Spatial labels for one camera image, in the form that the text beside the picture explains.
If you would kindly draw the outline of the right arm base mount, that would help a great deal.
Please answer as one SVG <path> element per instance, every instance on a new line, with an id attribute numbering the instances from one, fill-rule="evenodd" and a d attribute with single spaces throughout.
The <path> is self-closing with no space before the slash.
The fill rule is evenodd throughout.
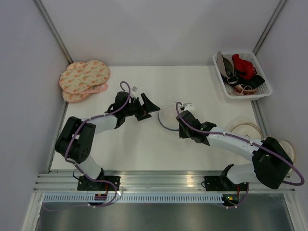
<path id="1" fill-rule="evenodd" d="M 244 192 L 248 189 L 247 183 L 234 184 L 230 180 L 221 180 L 219 176 L 204 176 L 202 186 L 207 192 Z"/>

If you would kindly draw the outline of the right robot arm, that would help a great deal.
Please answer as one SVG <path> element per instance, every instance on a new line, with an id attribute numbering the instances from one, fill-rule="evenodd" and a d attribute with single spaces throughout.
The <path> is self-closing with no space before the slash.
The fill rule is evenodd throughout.
<path id="1" fill-rule="evenodd" d="M 245 165 L 229 164 L 224 168 L 218 178 L 225 190 L 251 182 L 260 182 L 276 190 L 291 169 L 291 158 L 275 138 L 260 140 L 237 136 L 214 123 L 200 123 L 189 111 L 179 113 L 176 120 L 179 123 L 180 138 L 219 147 L 249 160 Z"/>

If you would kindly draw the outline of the white mesh laundry bag blue zipper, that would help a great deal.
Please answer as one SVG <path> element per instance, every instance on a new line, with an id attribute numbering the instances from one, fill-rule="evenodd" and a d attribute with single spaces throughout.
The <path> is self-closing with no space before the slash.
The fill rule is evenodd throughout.
<path id="1" fill-rule="evenodd" d="M 171 137 L 179 139 L 179 123 L 176 120 L 178 116 L 176 103 L 167 104 L 158 112 L 158 123 L 162 129 Z"/>

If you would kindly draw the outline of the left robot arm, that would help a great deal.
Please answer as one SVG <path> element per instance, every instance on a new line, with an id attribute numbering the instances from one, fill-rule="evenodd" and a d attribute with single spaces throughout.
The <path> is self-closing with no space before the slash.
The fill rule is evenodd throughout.
<path id="1" fill-rule="evenodd" d="M 136 97 L 120 91 L 105 114 L 88 119 L 69 117 L 56 141 L 55 150 L 80 172 L 78 190 L 102 191 L 109 188 L 116 191 L 116 184 L 105 178 L 103 168 L 90 155 L 94 136 L 119 128 L 129 116 L 142 121 L 157 111 L 160 111 L 160 107 L 152 103 L 144 93 Z"/>

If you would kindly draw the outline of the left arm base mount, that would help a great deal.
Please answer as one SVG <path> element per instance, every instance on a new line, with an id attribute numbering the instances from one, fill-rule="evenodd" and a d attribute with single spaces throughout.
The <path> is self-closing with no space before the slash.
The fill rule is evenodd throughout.
<path id="1" fill-rule="evenodd" d="M 104 181 L 109 181 L 112 184 L 115 185 L 116 189 L 119 189 L 120 186 L 120 176 L 105 176 Z M 78 191 L 108 191 L 108 192 L 114 192 L 114 187 L 106 182 L 94 182 L 89 180 L 88 178 L 82 176 L 79 177 L 78 185 L 77 185 Z"/>

